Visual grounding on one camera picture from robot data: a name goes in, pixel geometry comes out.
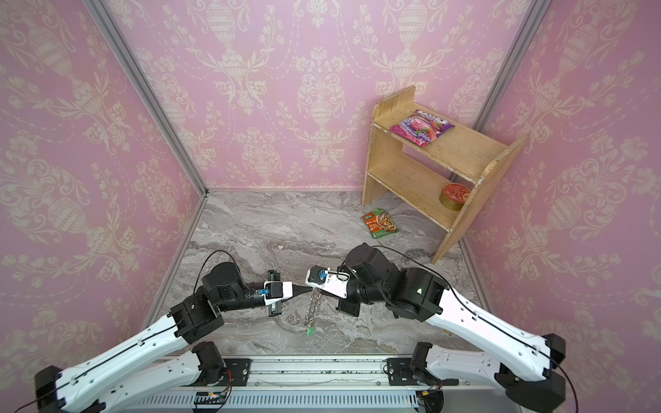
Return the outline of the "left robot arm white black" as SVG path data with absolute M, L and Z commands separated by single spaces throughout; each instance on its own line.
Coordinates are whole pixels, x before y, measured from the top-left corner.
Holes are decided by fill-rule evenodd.
M 39 412 L 101 412 L 109 409 L 102 397 L 122 381 L 157 359 L 191 345 L 188 360 L 167 368 L 174 375 L 193 375 L 195 385 L 215 384 L 228 375 L 220 352 L 205 337 L 225 323 L 225 311 L 270 307 L 311 287 L 267 280 L 256 286 L 246 283 L 233 262 L 215 265 L 200 278 L 200 285 L 169 313 L 133 337 L 89 361 L 61 369 L 49 366 L 34 377 Z

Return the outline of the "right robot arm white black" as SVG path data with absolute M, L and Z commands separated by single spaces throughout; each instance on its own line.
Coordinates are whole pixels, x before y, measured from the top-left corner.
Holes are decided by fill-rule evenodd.
M 553 412 L 566 401 L 570 381 L 561 364 L 564 338 L 516 328 L 462 296 L 435 270 L 420 263 L 398 268 L 384 247 L 361 244 L 338 267 L 339 308 L 355 314 L 362 305 L 382 303 L 397 318 L 445 330 L 475 346 L 449 350 L 420 342 L 410 370 L 417 381 L 436 387 L 451 380 L 488 385 L 534 412 Z

